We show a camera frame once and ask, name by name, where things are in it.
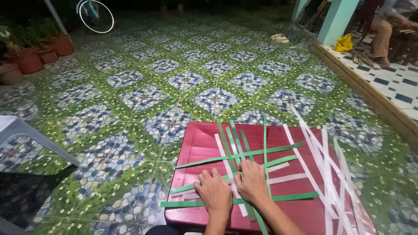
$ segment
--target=pant leg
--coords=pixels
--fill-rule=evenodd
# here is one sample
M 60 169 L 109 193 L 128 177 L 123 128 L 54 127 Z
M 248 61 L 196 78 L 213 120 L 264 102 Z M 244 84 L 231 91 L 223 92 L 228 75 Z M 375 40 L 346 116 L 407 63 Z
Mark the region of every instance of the pant leg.
M 373 39 L 375 57 L 387 57 L 389 53 L 389 40 L 392 35 L 392 25 L 382 18 L 375 17 L 371 26 L 377 32 Z
M 168 225 L 158 225 L 148 230 L 145 235 L 180 235 L 180 233 Z

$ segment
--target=red plastic table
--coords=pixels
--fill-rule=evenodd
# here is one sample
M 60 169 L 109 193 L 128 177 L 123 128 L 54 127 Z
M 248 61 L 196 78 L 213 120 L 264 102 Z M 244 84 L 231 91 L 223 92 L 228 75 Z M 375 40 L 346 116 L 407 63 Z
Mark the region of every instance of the red plastic table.
M 228 123 L 223 123 L 222 127 L 230 126 Z M 247 125 L 236 124 L 238 133 L 239 130 L 243 130 L 247 137 L 250 150 L 263 149 L 263 126 L 262 125 Z M 295 143 L 305 142 L 305 138 L 302 133 L 302 129 L 299 127 L 289 127 L 293 141 Z M 321 130 L 312 129 L 312 132 L 318 140 L 322 140 Z M 191 162 L 201 161 L 207 158 L 219 157 L 220 152 L 215 140 L 214 135 L 219 134 L 217 123 L 204 123 L 204 122 L 191 122 L 187 125 L 186 133 L 184 135 L 183 144 L 181 146 L 180 154 L 178 156 L 177 165 L 183 165 Z M 283 127 L 268 126 L 267 127 L 267 148 L 279 147 L 289 145 L 288 138 L 286 136 Z M 307 143 L 298 148 L 302 158 L 306 162 L 310 172 L 312 173 L 315 181 L 319 185 L 319 188 L 324 192 L 324 181 L 319 173 L 319 170 L 315 164 L 314 158 L 309 150 Z M 285 156 L 294 155 L 293 149 L 268 153 L 268 161 L 272 161 Z M 338 158 L 335 151 L 329 146 L 329 155 L 338 164 Z M 259 164 L 263 164 L 263 155 L 255 155 L 254 160 Z M 304 173 L 303 168 L 298 159 L 288 162 L 290 166 L 276 170 L 269 173 L 269 178 L 277 178 L 292 174 Z M 210 170 L 217 168 L 221 175 L 226 175 L 226 169 L 222 161 L 191 166 L 181 169 L 176 169 L 173 175 L 173 181 L 171 188 L 176 188 L 188 184 L 192 184 L 198 181 L 197 176 L 204 170 Z M 334 185 L 339 192 L 339 179 L 335 172 L 332 172 Z M 293 181 L 287 181 L 278 184 L 272 184 L 271 186 L 272 196 L 281 196 L 289 194 L 299 194 L 313 192 L 308 178 L 297 179 Z M 355 224 L 355 217 L 352 209 L 352 202 L 348 193 L 345 195 L 345 208 L 347 216 L 352 224 Z M 182 196 L 171 197 L 168 196 L 168 201 L 184 201 Z M 292 221 L 298 225 L 306 234 L 309 235 L 324 235 L 325 234 L 325 211 L 322 202 L 318 197 L 313 199 L 295 200 L 276 202 L 276 204 L 292 219 Z M 362 213 L 364 225 L 368 234 L 376 234 L 375 228 L 367 215 L 363 205 L 360 204 L 360 210 Z M 203 232 L 208 220 L 208 214 L 204 207 L 190 207 L 179 209 L 166 209 L 165 217 L 167 224 L 177 228 L 181 232 L 187 231 L 200 231 Z M 338 220 L 333 220 L 334 233 L 336 233 Z M 234 205 L 232 213 L 229 217 L 227 224 L 227 231 L 233 234 L 260 234 L 260 227 L 256 221 L 250 222 L 248 216 L 243 217 L 238 205 Z

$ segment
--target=white tiled floor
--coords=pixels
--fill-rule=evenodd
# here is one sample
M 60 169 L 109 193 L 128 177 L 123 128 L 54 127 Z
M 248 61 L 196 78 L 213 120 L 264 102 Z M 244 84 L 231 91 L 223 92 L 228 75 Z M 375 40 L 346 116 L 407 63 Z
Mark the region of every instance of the white tiled floor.
M 370 55 L 370 43 L 373 37 L 374 35 L 368 35 L 357 47 L 360 35 L 354 32 L 352 33 L 353 47 L 364 50 L 366 55 Z M 418 122 L 418 67 L 411 64 L 403 66 L 392 63 L 390 68 L 380 69 L 375 63 L 376 70 L 374 70 L 367 65 L 359 66 L 353 63 L 351 54 L 333 51 L 334 46 L 324 47 Z

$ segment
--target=person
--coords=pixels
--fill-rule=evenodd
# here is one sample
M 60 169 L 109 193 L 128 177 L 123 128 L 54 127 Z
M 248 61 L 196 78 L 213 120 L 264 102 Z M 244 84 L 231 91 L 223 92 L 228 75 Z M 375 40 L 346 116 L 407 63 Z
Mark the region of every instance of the person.
M 376 31 L 376 36 L 373 39 L 373 50 L 375 61 L 380 65 L 380 68 L 390 66 L 387 55 L 392 27 L 418 28 L 418 23 L 409 20 L 409 17 L 417 9 L 418 0 L 385 0 L 383 6 L 377 11 L 371 27 Z
M 245 160 L 240 162 L 239 168 L 242 177 L 241 173 L 234 176 L 238 193 L 267 220 L 273 232 L 277 235 L 304 235 L 304 232 L 271 199 L 264 167 Z M 201 184 L 194 182 L 193 186 L 209 214 L 204 235 L 224 235 L 232 208 L 231 188 L 216 168 L 212 169 L 212 174 L 203 170 L 198 179 Z M 166 225 L 156 226 L 146 233 L 146 235 L 162 234 L 180 235 L 178 231 Z

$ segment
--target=yellow plastic bag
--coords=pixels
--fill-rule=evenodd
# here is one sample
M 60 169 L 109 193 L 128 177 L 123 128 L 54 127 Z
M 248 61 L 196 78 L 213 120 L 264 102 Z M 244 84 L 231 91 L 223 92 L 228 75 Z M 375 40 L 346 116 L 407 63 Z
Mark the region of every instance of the yellow plastic bag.
M 337 40 L 337 44 L 334 47 L 334 51 L 337 52 L 347 52 L 353 49 L 353 43 L 351 42 L 351 35 L 347 34 L 346 36 L 340 37 Z

